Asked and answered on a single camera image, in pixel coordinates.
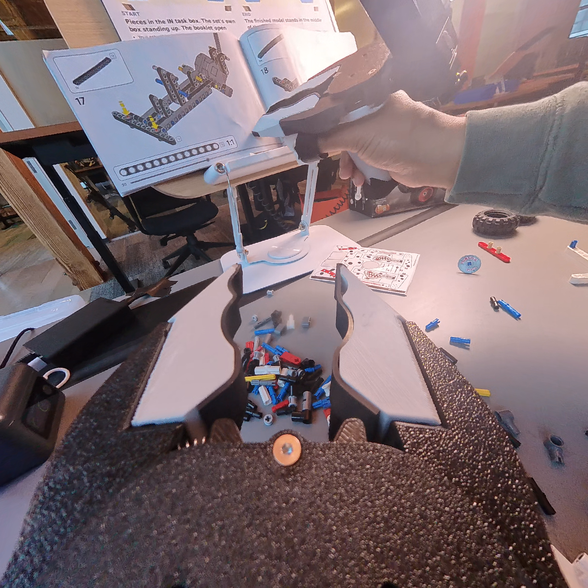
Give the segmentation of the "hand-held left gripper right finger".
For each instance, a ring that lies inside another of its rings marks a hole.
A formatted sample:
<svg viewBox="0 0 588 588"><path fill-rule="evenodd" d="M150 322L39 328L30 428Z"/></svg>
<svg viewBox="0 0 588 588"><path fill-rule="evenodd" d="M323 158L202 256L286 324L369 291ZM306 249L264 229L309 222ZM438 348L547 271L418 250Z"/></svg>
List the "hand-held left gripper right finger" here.
<svg viewBox="0 0 588 588"><path fill-rule="evenodd" d="M378 443L400 443L394 422L440 426L406 321L342 264L334 297L342 342L332 362L330 439L351 418Z"/></svg>

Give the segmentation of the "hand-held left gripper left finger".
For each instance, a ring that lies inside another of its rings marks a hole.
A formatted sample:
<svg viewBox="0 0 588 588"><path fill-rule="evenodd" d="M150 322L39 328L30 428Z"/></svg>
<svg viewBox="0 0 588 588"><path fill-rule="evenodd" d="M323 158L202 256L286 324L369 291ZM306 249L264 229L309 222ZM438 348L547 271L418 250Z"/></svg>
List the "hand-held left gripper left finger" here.
<svg viewBox="0 0 588 588"><path fill-rule="evenodd" d="M175 314L133 426L185 422L209 428L220 418L241 426L247 392L233 338L242 290L242 267L235 264Z"/></svg>

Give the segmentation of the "pile of small toy bricks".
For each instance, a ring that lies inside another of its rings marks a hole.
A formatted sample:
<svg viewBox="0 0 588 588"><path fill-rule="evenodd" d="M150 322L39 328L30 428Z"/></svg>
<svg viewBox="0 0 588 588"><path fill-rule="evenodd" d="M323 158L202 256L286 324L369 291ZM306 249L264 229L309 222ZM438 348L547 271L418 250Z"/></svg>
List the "pile of small toy bricks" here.
<svg viewBox="0 0 588 588"><path fill-rule="evenodd" d="M254 313L240 337L247 392L245 423L267 427L310 425L324 415L330 425L331 374L325 354L297 332L294 314Z"/></svg>

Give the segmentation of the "grey desk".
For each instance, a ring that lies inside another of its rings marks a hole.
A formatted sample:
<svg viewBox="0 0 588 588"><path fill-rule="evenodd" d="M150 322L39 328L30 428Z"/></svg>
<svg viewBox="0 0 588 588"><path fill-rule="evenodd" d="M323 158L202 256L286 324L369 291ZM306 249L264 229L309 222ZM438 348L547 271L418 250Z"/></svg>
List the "grey desk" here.
<svg viewBox="0 0 588 588"><path fill-rule="evenodd" d="M551 545L587 551L587 288L569 285L579 263L566 251L586 246L586 227L541 219L506 243L512 266L463 276L453 264L473 250L471 213L383 244L422 253L410 296L384 299L415 320L441 427L394 424L392 447L331 442L320 414L293 432L301 456L281 466L277 426L197 443L182 422L132 426L169 330L157 327L49 460L1 587L565 587ZM519 448L496 410L513 413Z"/></svg>

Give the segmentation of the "person's right hand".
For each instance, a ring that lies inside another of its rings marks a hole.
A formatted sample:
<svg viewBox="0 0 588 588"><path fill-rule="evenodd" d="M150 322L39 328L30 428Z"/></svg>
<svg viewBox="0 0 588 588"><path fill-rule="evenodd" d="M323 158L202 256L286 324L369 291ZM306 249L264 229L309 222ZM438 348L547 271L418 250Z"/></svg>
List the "person's right hand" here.
<svg viewBox="0 0 588 588"><path fill-rule="evenodd" d="M407 187L451 189L465 145L466 118L455 117L395 92L375 113L341 125L318 140L320 152L341 151L339 175L361 186L364 175L349 154L388 171Z"/></svg>

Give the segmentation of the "red plastic crate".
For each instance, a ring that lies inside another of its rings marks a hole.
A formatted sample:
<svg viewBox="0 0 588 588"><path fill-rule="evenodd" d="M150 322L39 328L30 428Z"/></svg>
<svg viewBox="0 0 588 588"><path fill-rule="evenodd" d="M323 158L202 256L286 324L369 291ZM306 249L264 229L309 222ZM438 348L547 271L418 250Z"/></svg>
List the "red plastic crate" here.
<svg viewBox="0 0 588 588"><path fill-rule="evenodd" d="M349 194L347 189L337 188L317 192L313 202L311 223L331 217L347 209L349 209Z"/></svg>

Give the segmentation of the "white printed sticker sheet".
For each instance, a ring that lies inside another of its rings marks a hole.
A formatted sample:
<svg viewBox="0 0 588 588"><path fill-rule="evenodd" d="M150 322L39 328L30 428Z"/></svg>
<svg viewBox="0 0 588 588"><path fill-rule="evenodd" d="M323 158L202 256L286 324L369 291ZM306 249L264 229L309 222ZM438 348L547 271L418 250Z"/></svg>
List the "white printed sticker sheet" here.
<svg viewBox="0 0 588 588"><path fill-rule="evenodd" d="M310 278L334 283L336 266L341 263L372 290L406 295L419 259L419 254L409 252L339 245Z"/></svg>

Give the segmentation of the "open instruction booklet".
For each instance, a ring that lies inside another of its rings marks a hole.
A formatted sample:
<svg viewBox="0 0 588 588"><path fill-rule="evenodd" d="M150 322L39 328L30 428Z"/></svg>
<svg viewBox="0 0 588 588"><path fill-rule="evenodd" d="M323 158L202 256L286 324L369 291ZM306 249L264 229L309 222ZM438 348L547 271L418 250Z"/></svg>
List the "open instruction booklet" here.
<svg viewBox="0 0 588 588"><path fill-rule="evenodd" d="M264 169L288 153L254 126L273 104L357 50L349 32L211 27L43 60L121 195L208 168Z"/></svg>

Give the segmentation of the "white printed instruction sheet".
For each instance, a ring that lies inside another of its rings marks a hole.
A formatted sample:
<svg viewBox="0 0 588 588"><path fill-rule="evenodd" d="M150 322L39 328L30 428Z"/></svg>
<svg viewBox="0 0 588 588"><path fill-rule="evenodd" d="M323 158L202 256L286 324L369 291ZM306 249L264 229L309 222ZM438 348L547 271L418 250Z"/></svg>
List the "white printed instruction sheet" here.
<svg viewBox="0 0 588 588"><path fill-rule="evenodd" d="M338 32L329 1L102 1L121 40L290 25Z"/></svg>

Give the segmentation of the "black office chair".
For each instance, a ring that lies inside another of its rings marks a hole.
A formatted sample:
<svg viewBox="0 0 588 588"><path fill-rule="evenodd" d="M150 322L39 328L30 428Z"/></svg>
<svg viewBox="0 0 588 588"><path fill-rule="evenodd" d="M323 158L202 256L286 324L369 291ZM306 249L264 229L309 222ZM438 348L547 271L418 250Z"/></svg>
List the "black office chair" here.
<svg viewBox="0 0 588 588"><path fill-rule="evenodd" d="M196 231L211 225L218 214L210 195L183 200L162 194L153 187L122 197L139 230L148 236L160 237L166 246L172 239L182 237L186 244L163 258L162 264L170 277L192 255L196 260L211 262L205 253L213 247L227 247L231 243L199 241Z"/></svg>

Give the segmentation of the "long wooden workbench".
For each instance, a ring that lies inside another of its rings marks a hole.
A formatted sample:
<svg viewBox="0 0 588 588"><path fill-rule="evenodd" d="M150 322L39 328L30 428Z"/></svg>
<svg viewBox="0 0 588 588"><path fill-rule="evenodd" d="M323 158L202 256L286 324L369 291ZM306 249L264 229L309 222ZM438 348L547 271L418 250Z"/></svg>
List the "long wooden workbench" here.
<svg viewBox="0 0 588 588"><path fill-rule="evenodd" d="M539 72L529 79L509 79L464 90L440 109L449 114L460 115L476 109L523 104L557 93L577 81L586 80L587 68L581 72L579 65L574 64Z"/></svg>

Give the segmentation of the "red thin toy brick plate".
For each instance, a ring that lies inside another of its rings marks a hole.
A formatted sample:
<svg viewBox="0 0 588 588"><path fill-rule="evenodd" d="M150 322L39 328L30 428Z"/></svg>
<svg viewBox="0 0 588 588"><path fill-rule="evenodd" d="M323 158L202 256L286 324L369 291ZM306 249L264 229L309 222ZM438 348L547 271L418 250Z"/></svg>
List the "red thin toy brick plate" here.
<svg viewBox="0 0 588 588"><path fill-rule="evenodd" d="M504 263L511 262L511 258L502 251L502 246L495 247L494 242L492 242L492 241L490 241L490 242L480 241L477 245L479 246L479 248L486 251L487 253L489 253L493 257L499 259L500 261L502 261Z"/></svg>

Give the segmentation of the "translucent plastic bin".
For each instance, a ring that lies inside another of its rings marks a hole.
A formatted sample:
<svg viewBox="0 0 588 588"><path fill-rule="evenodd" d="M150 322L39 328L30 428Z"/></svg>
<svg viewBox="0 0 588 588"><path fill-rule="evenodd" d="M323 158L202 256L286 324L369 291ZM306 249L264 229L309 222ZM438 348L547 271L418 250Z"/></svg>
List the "translucent plastic bin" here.
<svg viewBox="0 0 588 588"><path fill-rule="evenodd" d="M62 320L86 305L80 295L53 300L23 311L1 316L1 342L27 327L39 328Z"/></svg>

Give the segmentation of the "black box device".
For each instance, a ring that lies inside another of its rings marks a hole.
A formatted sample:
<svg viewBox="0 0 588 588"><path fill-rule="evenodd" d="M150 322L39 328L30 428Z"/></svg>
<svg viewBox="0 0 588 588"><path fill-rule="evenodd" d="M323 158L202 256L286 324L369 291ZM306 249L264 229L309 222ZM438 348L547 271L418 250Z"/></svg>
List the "black box device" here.
<svg viewBox="0 0 588 588"><path fill-rule="evenodd" d="M1 369L1 486L54 450L65 395L27 364Z"/></svg>

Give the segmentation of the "wooden post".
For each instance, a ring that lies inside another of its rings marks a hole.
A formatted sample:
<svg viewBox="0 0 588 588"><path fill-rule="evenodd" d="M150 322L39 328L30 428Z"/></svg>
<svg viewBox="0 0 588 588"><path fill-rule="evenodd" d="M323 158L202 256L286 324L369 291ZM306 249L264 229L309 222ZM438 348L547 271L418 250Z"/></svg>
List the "wooden post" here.
<svg viewBox="0 0 588 588"><path fill-rule="evenodd" d="M1 150L1 194L71 278L85 290L104 283L107 273L94 259L25 163Z"/></svg>

